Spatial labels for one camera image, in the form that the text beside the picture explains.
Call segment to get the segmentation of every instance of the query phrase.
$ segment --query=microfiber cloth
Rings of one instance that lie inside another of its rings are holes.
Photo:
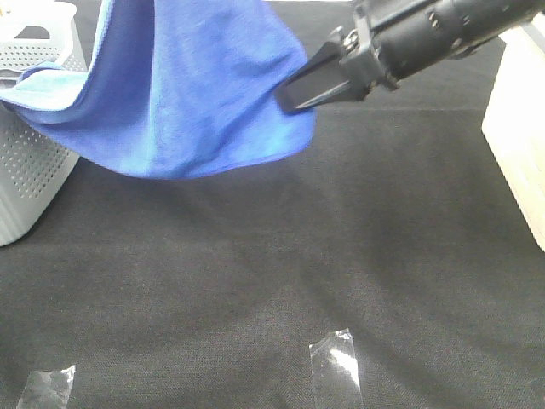
[[[0,101],[111,170],[191,178],[309,143],[314,113],[285,115],[272,94],[305,62],[261,0],[103,0],[89,73],[44,63]]]

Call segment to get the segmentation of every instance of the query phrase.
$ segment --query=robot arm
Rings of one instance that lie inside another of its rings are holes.
[[[358,0],[355,29],[335,29],[318,53],[276,89],[285,112],[361,101],[445,58],[463,58],[532,20],[545,0]]]

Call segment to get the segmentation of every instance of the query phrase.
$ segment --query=transparent tape piece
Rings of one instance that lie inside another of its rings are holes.
[[[362,409],[350,331],[331,332],[309,348],[316,409]]]
[[[62,371],[32,371],[17,409],[66,409],[75,373],[75,366]]]

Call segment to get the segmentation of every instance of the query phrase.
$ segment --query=black tablecloth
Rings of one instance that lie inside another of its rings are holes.
[[[99,3],[74,3],[89,57]],[[273,7],[309,53],[351,24],[347,3]],[[312,408],[308,344],[349,327],[365,407],[533,408],[545,256],[480,130],[501,55],[320,108],[274,164],[144,181],[80,160],[0,249],[0,407],[74,363],[70,408]]]

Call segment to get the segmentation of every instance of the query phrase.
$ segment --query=perforated basket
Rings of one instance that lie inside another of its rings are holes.
[[[75,13],[72,4],[43,2],[3,17],[4,36],[8,25],[14,36],[33,26],[47,31],[49,38],[0,38],[0,70],[22,71],[53,58],[66,69],[86,71]],[[0,109],[0,245],[16,241],[31,229],[77,159],[74,152]]]

